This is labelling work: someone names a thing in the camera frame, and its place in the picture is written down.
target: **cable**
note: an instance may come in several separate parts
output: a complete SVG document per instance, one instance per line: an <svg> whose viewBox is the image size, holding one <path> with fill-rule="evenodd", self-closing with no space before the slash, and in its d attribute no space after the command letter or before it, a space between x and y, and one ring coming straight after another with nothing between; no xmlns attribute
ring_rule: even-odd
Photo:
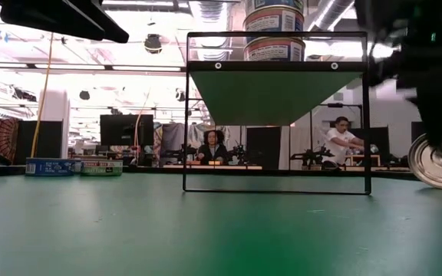
<svg viewBox="0 0 442 276"><path fill-rule="evenodd" d="M151 87L147 91L146 100L144 100L143 107L141 108L139 114L137 115L136 126L134 127L134 147L135 148L137 148L137 146L139 144L139 140L137 138L137 125L139 124L139 119L141 118L141 114L143 113L143 110L144 110L144 108L146 106L147 99L150 97L150 93L151 93ZM137 157L137 150L135 150L134 156Z"/></svg>
<svg viewBox="0 0 442 276"><path fill-rule="evenodd" d="M40 120L42 118L42 111L44 109L45 102L45 94L47 93L47 84L49 81L49 71L51 69L51 61L52 61L52 42L54 42L54 33L51 33L51 43L49 45L49 59L47 62L47 70L45 71L45 83L44 83L44 91L42 92L42 100L38 105L38 116L37 116L37 125L35 126L34 139L31 143L31 154L30 158L35 157L35 147L38 142L38 128L40 127Z"/></svg>

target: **blue box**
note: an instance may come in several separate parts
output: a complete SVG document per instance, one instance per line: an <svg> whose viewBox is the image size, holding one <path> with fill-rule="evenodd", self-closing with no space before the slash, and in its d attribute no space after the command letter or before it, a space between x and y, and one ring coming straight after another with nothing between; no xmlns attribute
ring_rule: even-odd
<svg viewBox="0 0 442 276"><path fill-rule="evenodd" d="M74 159L27 158L26 176L73 176Z"/></svg>

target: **black monitor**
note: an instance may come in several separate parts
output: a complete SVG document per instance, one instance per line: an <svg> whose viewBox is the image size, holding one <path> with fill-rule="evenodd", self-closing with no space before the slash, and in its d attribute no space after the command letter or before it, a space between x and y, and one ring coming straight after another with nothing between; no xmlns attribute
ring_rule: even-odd
<svg viewBox="0 0 442 276"><path fill-rule="evenodd" d="M109 146L97 145L95 147L95 154L96 155L101 155L101 154L106 153L108 151L109 151Z"/></svg>
<svg viewBox="0 0 442 276"><path fill-rule="evenodd" d="M138 115L100 115L102 146L133 146ZM153 145L153 115L140 115L137 139L141 146Z"/></svg>
<svg viewBox="0 0 442 276"><path fill-rule="evenodd" d="M30 157L37 121L19 121L14 165L24 165ZM61 158L62 122L41 121L35 157Z"/></svg>

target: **table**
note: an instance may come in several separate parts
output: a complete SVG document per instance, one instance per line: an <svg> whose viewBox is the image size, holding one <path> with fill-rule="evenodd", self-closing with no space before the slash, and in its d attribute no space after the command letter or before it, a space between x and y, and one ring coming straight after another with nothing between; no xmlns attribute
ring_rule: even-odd
<svg viewBox="0 0 442 276"><path fill-rule="evenodd" d="M441 275L442 190L372 196L183 193L181 175L0 177L0 275ZM189 176L226 186L347 177Z"/></svg>
<svg viewBox="0 0 442 276"><path fill-rule="evenodd" d="M166 169L183 169L183 165L165 165ZM213 166L213 165L187 165L187 169L262 169L261 166Z"/></svg>
<svg viewBox="0 0 442 276"><path fill-rule="evenodd" d="M341 166L340 168L348 172L364 172L363 166ZM308 170L308 166L303 166L302 169ZM309 170L322 170L322 166L311 165ZM410 169L407 167L391 167L390 169L388 169L387 167L372 166L371 171L372 172L410 172Z"/></svg>
<svg viewBox="0 0 442 276"><path fill-rule="evenodd" d="M349 158L351 160L351 166L356 166L358 164L358 161L362 161L364 159L364 154L356 154L356 155L348 155L345 156L345 158ZM373 163L373 161L376 162L376 166L381 166L381 161L380 161L380 155L379 154L373 154L371 155L371 163Z"/></svg>

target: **ceiling duct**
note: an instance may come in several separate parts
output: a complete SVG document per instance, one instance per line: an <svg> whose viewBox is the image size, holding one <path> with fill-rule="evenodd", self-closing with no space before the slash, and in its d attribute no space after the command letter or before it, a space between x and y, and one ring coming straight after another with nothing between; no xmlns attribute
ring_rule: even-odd
<svg viewBox="0 0 442 276"><path fill-rule="evenodd" d="M190 9L202 31L228 31L229 11L225 2L190 2ZM197 38L203 47L221 48L227 44L228 38ZM204 61L225 61L227 51L204 50L200 52Z"/></svg>
<svg viewBox="0 0 442 276"><path fill-rule="evenodd" d="M309 31L332 31L354 0L321 0Z"/></svg>

